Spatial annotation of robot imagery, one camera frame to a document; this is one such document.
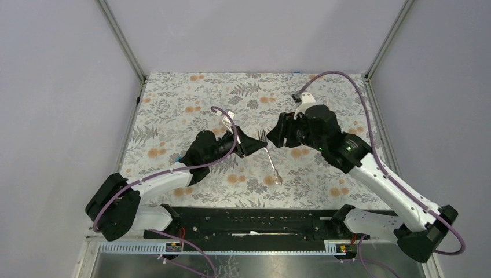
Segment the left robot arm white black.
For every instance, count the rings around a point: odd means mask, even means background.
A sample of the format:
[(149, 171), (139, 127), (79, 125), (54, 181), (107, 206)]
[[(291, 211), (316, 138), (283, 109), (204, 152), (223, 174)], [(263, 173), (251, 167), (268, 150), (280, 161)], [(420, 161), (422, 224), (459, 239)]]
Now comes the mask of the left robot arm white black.
[(265, 142), (249, 137), (239, 127), (228, 130), (221, 138), (209, 130), (201, 131), (185, 155), (167, 170), (134, 181), (120, 173), (108, 176), (85, 212), (93, 222), (93, 230), (107, 241), (120, 239), (129, 231), (144, 230), (158, 230), (172, 238), (179, 232), (178, 220), (164, 206), (145, 206), (145, 202), (197, 184), (210, 173), (211, 166), (231, 154), (244, 158), (265, 147)]

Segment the silver fork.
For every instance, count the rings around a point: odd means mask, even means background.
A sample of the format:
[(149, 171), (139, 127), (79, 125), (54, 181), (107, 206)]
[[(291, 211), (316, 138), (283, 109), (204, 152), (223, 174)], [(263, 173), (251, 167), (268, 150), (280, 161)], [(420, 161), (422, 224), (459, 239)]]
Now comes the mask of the silver fork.
[(258, 131), (258, 139), (260, 141), (262, 141), (264, 144), (265, 144), (265, 147), (263, 148), (268, 156), (268, 159), (269, 159), (269, 162), (270, 162), (270, 165), (272, 167), (272, 171), (273, 171), (273, 180), (274, 180), (274, 183), (276, 185), (282, 185), (283, 184), (283, 179), (282, 177), (279, 175), (279, 172), (277, 171), (277, 168), (276, 166), (274, 165), (274, 162), (273, 162), (273, 159), (271, 157), (271, 154), (268, 150), (268, 139), (266, 137), (266, 132), (264, 129), (262, 130), (259, 130)]

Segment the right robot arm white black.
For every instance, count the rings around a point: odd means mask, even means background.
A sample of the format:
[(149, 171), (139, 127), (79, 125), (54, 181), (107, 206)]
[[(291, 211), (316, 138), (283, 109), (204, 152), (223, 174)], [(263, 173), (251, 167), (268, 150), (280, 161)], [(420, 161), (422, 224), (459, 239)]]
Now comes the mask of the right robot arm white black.
[(379, 166), (372, 148), (359, 136), (343, 132), (335, 113), (325, 105), (314, 105), (298, 114), (281, 113), (267, 138), (278, 148), (305, 145), (320, 151), (330, 166), (367, 186), (396, 214), (370, 213), (345, 204), (332, 217), (332, 231), (341, 239), (352, 233), (378, 237), (425, 263), (457, 218), (452, 206), (440, 207), (429, 201), (387, 166)]

